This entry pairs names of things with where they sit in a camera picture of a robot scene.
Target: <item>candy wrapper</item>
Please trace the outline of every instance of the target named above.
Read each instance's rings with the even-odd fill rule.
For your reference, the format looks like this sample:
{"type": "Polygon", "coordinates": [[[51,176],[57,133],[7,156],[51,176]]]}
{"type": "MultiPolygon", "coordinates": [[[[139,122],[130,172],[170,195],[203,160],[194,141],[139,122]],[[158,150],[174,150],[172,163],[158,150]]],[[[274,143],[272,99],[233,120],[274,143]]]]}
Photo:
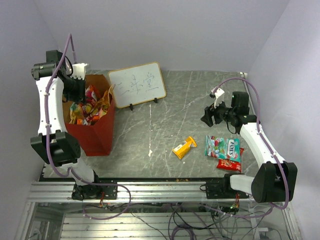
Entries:
{"type": "Polygon", "coordinates": [[[70,107],[71,124],[93,125],[109,108],[109,91],[100,98],[99,91],[93,85],[85,90],[85,104],[73,103],[70,107]]]}
{"type": "MultiPolygon", "coordinates": [[[[240,157],[244,152],[244,148],[240,148],[240,157]]],[[[239,171],[241,173],[241,162],[239,161],[231,161],[228,159],[219,159],[219,163],[216,166],[217,169],[231,170],[231,171],[239,171]]]]}
{"type": "Polygon", "coordinates": [[[204,154],[217,159],[228,159],[235,162],[240,162],[239,139],[229,139],[206,135],[204,154]]]}

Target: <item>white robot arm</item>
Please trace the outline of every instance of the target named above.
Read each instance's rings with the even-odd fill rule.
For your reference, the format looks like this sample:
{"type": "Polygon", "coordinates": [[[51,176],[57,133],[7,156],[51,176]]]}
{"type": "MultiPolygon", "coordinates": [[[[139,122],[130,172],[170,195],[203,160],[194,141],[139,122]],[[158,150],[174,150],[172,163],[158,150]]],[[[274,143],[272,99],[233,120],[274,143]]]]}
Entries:
{"type": "Polygon", "coordinates": [[[211,91],[210,97],[215,102],[207,106],[201,118],[209,127],[222,121],[230,123],[235,128],[235,134],[240,134],[249,145],[259,167],[255,177],[244,174],[229,174],[228,186],[237,191],[250,194],[258,203],[284,202],[286,199],[285,183],[279,164],[283,168],[289,190],[289,201],[292,200],[298,169],[294,163],[288,163],[280,156],[263,132],[261,124],[259,130],[257,117],[249,114],[249,95],[246,92],[233,92],[231,107],[226,107],[224,91],[218,88],[211,91]]]}
{"type": "MultiPolygon", "coordinates": [[[[32,148],[40,157],[49,164],[47,155],[47,124],[45,95],[46,88],[53,71],[62,57],[62,53],[53,50],[46,52],[46,62],[35,64],[31,73],[36,80],[36,86],[40,99],[40,124],[38,136],[31,138],[32,148]]],[[[52,161],[55,167],[64,170],[72,169],[70,175],[75,180],[75,192],[72,198],[82,200],[83,198],[96,198],[101,194],[98,186],[88,185],[99,181],[95,172],[88,167],[81,159],[81,148],[77,139],[68,134],[64,116],[62,97],[76,103],[85,102],[85,76],[88,64],[76,63],[72,65],[72,73],[67,75],[66,62],[64,61],[57,76],[53,79],[48,91],[48,112],[49,112],[49,148],[52,161]]]]}

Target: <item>table surface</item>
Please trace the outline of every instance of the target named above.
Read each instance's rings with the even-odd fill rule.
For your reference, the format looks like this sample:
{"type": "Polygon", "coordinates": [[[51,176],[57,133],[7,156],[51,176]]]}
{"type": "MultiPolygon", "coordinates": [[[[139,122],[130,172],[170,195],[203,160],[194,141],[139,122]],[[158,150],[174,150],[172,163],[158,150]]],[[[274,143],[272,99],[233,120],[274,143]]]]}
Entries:
{"type": "MultiPolygon", "coordinates": [[[[89,74],[104,74],[107,70],[92,70],[89,74]]],[[[112,151],[109,156],[81,158],[101,178],[211,178],[223,177],[227,171],[217,169],[218,160],[205,156],[206,135],[239,138],[244,148],[242,173],[255,176],[258,164],[247,143],[240,135],[231,134],[225,122],[208,127],[200,121],[204,109],[213,103],[212,88],[223,80],[240,77],[236,72],[220,71],[162,71],[167,95],[153,101],[117,109],[115,113],[112,151]],[[188,136],[197,147],[181,160],[172,149],[188,136]]],[[[240,80],[222,86],[225,104],[230,106],[232,92],[245,91],[240,80]]],[[[55,178],[50,166],[43,169],[45,178],[55,178]]]]}

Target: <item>wire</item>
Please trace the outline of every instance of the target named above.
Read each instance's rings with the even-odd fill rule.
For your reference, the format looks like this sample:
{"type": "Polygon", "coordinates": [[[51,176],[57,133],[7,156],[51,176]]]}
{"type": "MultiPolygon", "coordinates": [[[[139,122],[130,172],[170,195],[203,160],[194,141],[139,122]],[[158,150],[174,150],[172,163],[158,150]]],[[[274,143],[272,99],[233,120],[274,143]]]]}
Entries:
{"type": "Polygon", "coordinates": [[[262,141],[264,142],[266,147],[269,149],[271,155],[273,156],[274,160],[276,161],[276,164],[279,167],[279,170],[280,170],[280,173],[281,173],[281,177],[282,177],[283,183],[284,183],[284,190],[285,190],[285,202],[284,202],[284,205],[283,206],[278,206],[278,205],[276,205],[276,204],[274,204],[272,202],[270,203],[270,205],[272,207],[277,208],[277,209],[284,210],[284,209],[287,208],[287,206],[289,204],[289,186],[288,186],[288,181],[287,181],[287,177],[286,177],[286,174],[284,172],[284,169],[281,166],[281,163],[280,163],[280,161],[279,161],[279,159],[277,157],[276,152],[273,151],[272,147],[270,146],[268,141],[265,139],[265,137],[263,136],[262,132],[260,132],[260,98],[259,98],[259,94],[258,94],[257,89],[253,86],[253,84],[250,81],[246,80],[245,78],[231,77],[231,78],[228,78],[228,79],[222,81],[217,87],[215,87],[215,89],[213,91],[211,91],[211,93],[214,95],[219,87],[221,87],[224,83],[226,83],[226,82],[228,82],[230,80],[241,80],[241,81],[249,84],[252,87],[252,89],[253,89],[253,91],[254,91],[254,93],[256,95],[257,104],[258,104],[258,109],[256,111],[256,129],[257,129],[258,134],[261,137],[262,141]]]}
{"type": "Polygon", "coordinates": [[[214,229],[214,227],[210,228],[211,226],[214,225],[214,223],[212,223],[212,224],[210,224],[210,225],[205,225],[205,227],[191,226],[190,224],[188,224],[188,223],[180,216],[180,214],[179,214],[177,211],[174,212],[172,218],[173,218],[173,221],[174,221],[175,225],[176,225],[177,227],[179,227],[179,228],[194,229],[194,230],[205,230],[205,229],[208,229],[208,228],[209,228],[209,229],[214,229]],[[179,218],[183,221],[183,223],[185,224],[184,227],[183,227],[182,225],[179,225],[179,224],[176,222],[176,220],[175,220],[175,214],[177,214],[177,215],[179,216],[179,218]]]}
{"type": "Polygon", "coordinates": [[[236,219],[238,219],[238,218],[236,218],[236,219],[234,220],[232,231],[229,231],[229,230],[228,230],[228,221],[229,221],[229,219],[230,219],[230,217],[228,217],[227,220],[226,220],[226,228],[225,228],[225,227],[222,225],[221,216],[219,216],[219,226],[220,226],[220,228],[222,228],[222,229],[224,229],[224,230],[226,231],[227,237],[228,237],[228,234],[236,234],[236,233],[238,232],[238,223],[237,223],[237,221],[236,221],[236,219]]]}
{"type": "MultiPolygon", "coordinates": [[[[104,210],[109,210],[109,211],[114,211],[114,210],[116,210],[116,209],[120,209],[120,208],[123,208],[124,207],[124,205],[126,205],[127,203],[124,203],[124,204],[122,204],[122,205],[120,205],[120,206],[106,206],[106,207],[101,207],[101,206],[96,206],[96,205],[93,205],[93,204],[87,204],[87,205],[85,205],[85,207],[87,208],[87,207],[93,207],[93,208],[97,208],[97,209],[104,209],[104,210]]],[[[142,203],[134,203],[134,204],[130,204],[130,207],[132,207],[132,206],[134,206],[134,205],[142,205],[142,203]]]]}
{"type": "Polygon", "coordinates": [[[28,237],[27,239],[33,238],[34,236],[37,236],[37,235],[39,235],[39,233],[35,233],[32,236],[28,237]]]}
{"type": "Polygon", "coordinates": [[[229,129],[229,123],[228,123],[228,121],[226,120],[226,118],[227,118],[227,116],[229,115],[229,113],[230,113],[230,112],[233,113],[233,111],[234,111],[233,108],[229,108],[229,110],[226,112],[225,118],[223,118],[223,120],[225,120],[225,122],[226,122],[226,128],[228,129],[228,131],[229,131],[230,133],[232,133],[232,134],[236,134],[236,133],[237,133],[236,131],[235,131],[235,132],[232,132],[232,131],[229,129]]]}
{"type": "Polygon", "coordinates": [[[239,218],[236,218],[236,219],[234,220],[234,222],[233,222],[233,227],[232,227],[232,229],[234,229],[234,228],[235,228],[235,225],[236,225],[236,232],[235,232],[235,233],[234,233],[234,232],[231,233],[231,239],[232,239],[232,236],[238,232],[238,223],[237,223],[237,220],[238,220],[238,219],[239,219],[239,218]]]}
{"type": "Polygon", "coordinates": [[[135,218],[141,220],[142,222],[144,222],[147,226],[149,226],[150,228],[154,229],[154,230],[157,230],[159,233],[161,233],[161,235],[164,237],[165,240],[168,240],[167,237],[157,228],[149,225],[148,223],[146,223],[142,218],[138,217],[138,216],[135,216],[132,212],[130,212],[132,216],[134,216],[135,218]]]}
{"type": "Polygon", "coordinates": [[[190,236],[190,240],[197,240],[197,237],[194,233],[194,231],[192,229],[188,229],[188,228],[181,228],[181,227],[175,227],[172,231],[172,234],[171,234],[171,240],[174,240],[175,238],[175,235],[177,234],[177,232],[179,232],[180,230],[185,230],[189,236],[190,236]]]}
{"type": "Polygon", "coordinates": [[[78,179],[79,181],[85,183],[85,184],[88,184],[88,185],[93,185],[93,186],[109,186],[109,187],[121,187],[121,188],[124,188],[128,193],[129,193],[129,202],[127,204],[127,206],[124,208],[124,210],[122,210],[120,213],[114,215],[114,216],[110,216],[110,217],[102,217],[102,218],[99,218],[99,217],[91,217],[89,216],[88,214],[86,214],[86,206],[83,207],[83,216],[84,217],[87,217],[89,219],[94,219],[94,220],[109,220],[109,219],[113,219],[113,218],[116,218],[118,216],[120,216],[122,213],[124,213],[125,211],[127,211],[129,209],[129,206],[130,206],[130,203],[131,203],[131,199],[132,199],[132,196],[131,196],[131,193],[129,191],[129,189],[124,186],[124,185],[121,185],[121,184],[116,184],[116,183],[95,183],[95,182],[89,182],[89,181],[86,181],[84,179],[82,179],[81,177],[79,177],[75,171],[73,171],[72,167],[68,167],[67,171],[66,171],[66,174],[62,174],[59,172],[59,170],[56,168],[54,162],[53,162],[53,159],[52,159],[52,156],[51,156],[51,152],[50,152],[50,120],[49,120],[49,90],[50,90],[50,87],[51,87],[51,84],[54,80],[54,78],[57,76],[57,73],[59,71],[59,69],[61,68],[62,66],[62,63],[66,57],[66,54],[67,54],[67,50],[68,50],[68,46],[69,46],[69,43],[71,43],[71,47],[72,47],[72,53],[73,53],[73,59],[74,59],[74,63],[77,62],[77,59],[76,59],[76,52],[75,52],[75,48],[74,48],[74,42],[73,42],[73,39],[72,39],[72,35],[71,33],[69,33],[68,37],[67,37],[67,40],[66,40],[66,43],[65,43],[65,46],[64,46],[64,50],[63,50],[63,53],[62,53],[62,57],[58,63],[58,65],[56,66],[55,70],[53,71],[52,73],[52,76],[51,78],[49,79],[49,82],[48,84],[46,85],[46,88],[45,88],[45,94],[44,94],[44,114],[45,114],[45,125],[46,125],[46,143],[45,143],[45,148],[46,148],[46,154],[47,154],[47,157],[48,157],[48,160],[49,160],[49,163],[50,163],[50,166],[52,167],[53,171],[55,172],[55,174],[57,174],[59,177],[62,177],[62,178],[66,178],[69,176],[70,173],[73,174],[73,176],[78,179]]]}
{"type": "Polygon", "coordinates": [[[280,234],[279,230],[277,230],[277,229],[275,229],[275,228],[271,228],[271,227],[269,227],[269,229],[270,229],[271,231],[276,231],[276,232],[279,234],[279,236],[280,236],[280,240],[282,240],[282,237],[281,237],[281,234],[280,234]]]}
{"type": "MultiPolygon", "coordinates": [[[[249,216],[249,215],[252,215],[252,214],[257,214],[257,213],[265,213],[265,212],[263,212],[263,211],[255,211],[255,212],[253,212],[253,213],[249,213],[249,214],[246,214],[246,215],[244,215],[244,216],[249,216]]],[[[216,223],[216,221],[215,221],[215,215],[214,215],[214,213],[212,212],[211,213],[211,216],[212,216],[212,220],[213,220],[213,222],[214,223],[216,223]]],[[[222,221],[224,221],[225,219],[220,219],[219,218],[219,221],[217,222],[217,223],[221,223],[222,221]]],[[[217,228],[217,230],[218,230],[218,232],[221,234],[221,236],[223,237],[223,238],[226,238],[226,239],[230,239],[230,238],[228,238],[227,236],[224,236],[224,234],[222,233],[222,231],[221,231],[221,227],[218,227],[217,226],[217,224],[215,224],[215,226],[216,226],[216,228],[217,228]]]]}
{"type": "Polygon", "coordinates": [[[250,216],[250,215],[244,215],[244,216],[241,216],[241,215],[233,215],[233,214],[229,214],[229,213],[226,213],[226,212],[223,212],[221,211],[220,209],[216,209],[216,208],[213,208],[213,207],[210,207],[210,206],[207,206],[205,204],[202,204],[202,206],[204,206],[205,208],[207,209],[210,209],[210,210],[213,210],[213,211],[216,211],[218,213],[221,213],[223,215],[226,215],[226,216],[229,216],[229,217],[232,217],[232,218],[239,218],[239,219],[258,219],[258,218],[262,218],[262,217],[265,217],[267,215],[269,215],[272,210],[273,210],[273,206],[270,206],[270,208],[268,209],[268,211],[266,211],[264,214],[261,214],[261,215],[255,215],[255,216],[250,216]]]}
{"type": "Polygon", "coordinates": [[[171,219],[173,218],[173,216],[175,215],[175,212],[178,210],[178,208],[174,209],[170,218],[169,218],[169,221],[168,221],[168,236],[170,238],[170,240],[174,240],[173,237],[170,237],[170,222],[171,222],[171,219]]]}
{"type": "Polygon", "coordinates": [[[206,189],[202,189],[202,187],[206,188],[206,185],[205,184],[202,184],[199,189],[202,191],[202,192],[206,192],[206,189]]]}
{"type": "Polygon", "coordinates": [[[258,224],[257,224],[255,227],[251,228],[251,229],[241,238],[241,240],[243,240],[243,239],[245,238],[245,236],[247,236],[248,233],[250,233],[253,229],[255,229],[255,230],[254,230],[254,233],[253,233],[253,237],[254,237],[255,234],[256,234],[257,227],[259,226],[259,224],[261,223],[261,221],[264,219],[264,217],[265,217],[265,216],[263,216],[263,217],[261,218],[261,220],[258,222],[258,224]]]}
{"type": "Polygon", "coordinates": [[[101,199],[100,199],[100,207],[103,207],[104,206],[104,198],[105,198],[105,192],[103,191],[101,193],[101,199]]]}
{"type": "Polygon", "coordinates": [[[210,228],[206,225],[206,223],[202,220],[202,218],[198,214],[196,214],[194,211],[192,211],[192,213],[200,220],[200,222],[202,222],[202,224],[209,231],[209,233],[214,237],[214,239],[216,239],[214,233],[210,230],[210,228]]]}
{"type": "Polygon", "coordinates": [[[229,240],[230,238],[228,238],[228,237],[226,237],[226,236],[223,236],[223,237],[221,237],[221,236],[217,236],[217,237],[212,236],[212,237],[209,237],[209,238],[207,238],[207,239],[205,239],[205,240],[210,240],[210,239],[224,239],[224,240],[229,240]]]}
{"type": "Polygon", "coordinates": [[[211,212],[211,217],[212,217],[213,224],[215,225],[216,229],[217,229],[218,232],[220,233],[221,237],[224,237],[224,234],[222,233],[221,228],[218,227],[218,225],[217,225],[217,223],[216,223],[215,215],[214,215],[213,212],[211,212]]]}

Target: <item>whiteboard stand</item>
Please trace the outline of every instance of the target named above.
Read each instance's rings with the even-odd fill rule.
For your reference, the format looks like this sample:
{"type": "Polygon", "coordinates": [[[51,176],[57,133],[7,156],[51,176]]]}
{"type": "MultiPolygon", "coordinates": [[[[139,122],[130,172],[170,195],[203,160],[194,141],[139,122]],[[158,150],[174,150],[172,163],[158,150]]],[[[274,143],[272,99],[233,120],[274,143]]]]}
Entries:
{"type": "Polygon", "coordinates": [[[117,108],[129,107],[149,101],[158,103],[167,93],[161,70],[157,62],[110,71],[108,78],[112,85],[117,108]]]}

